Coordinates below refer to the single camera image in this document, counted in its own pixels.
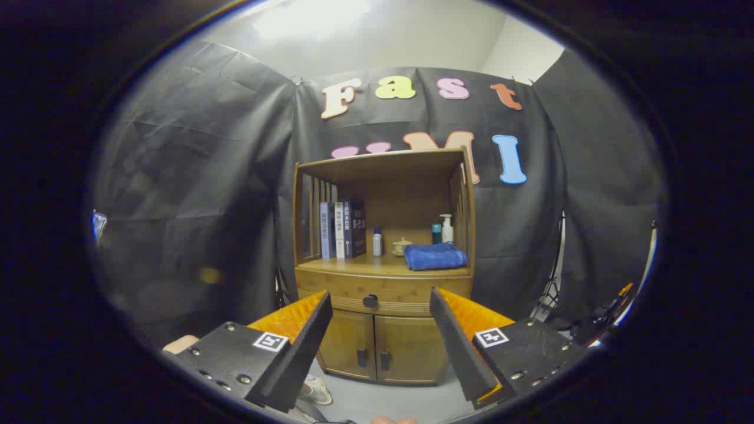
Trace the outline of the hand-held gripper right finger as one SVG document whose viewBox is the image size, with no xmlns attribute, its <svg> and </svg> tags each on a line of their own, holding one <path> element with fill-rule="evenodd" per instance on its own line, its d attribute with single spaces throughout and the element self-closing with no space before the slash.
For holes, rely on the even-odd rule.
<svg viewBox="0 0 754 424">
<path fill-rule="evenodd" d="M 515 322 L 438 287 L 430 312 L 464 397 L 477 410 L 530 395 L 587 352 L 539 320 Z"/>
</svg>

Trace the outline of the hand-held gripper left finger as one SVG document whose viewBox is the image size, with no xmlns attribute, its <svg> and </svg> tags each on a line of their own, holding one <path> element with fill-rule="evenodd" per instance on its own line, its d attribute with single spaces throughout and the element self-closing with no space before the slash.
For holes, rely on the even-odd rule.
<svg viewBox="0 0 754 424">
<path fill-rule="evenodd" d="M 224 322 L 168 362 L 205 392 L 238 409 L 287 412 L 294 407 L 332 319 L 331 295 L 320 291 L 252 324 Z"/>
</svg>

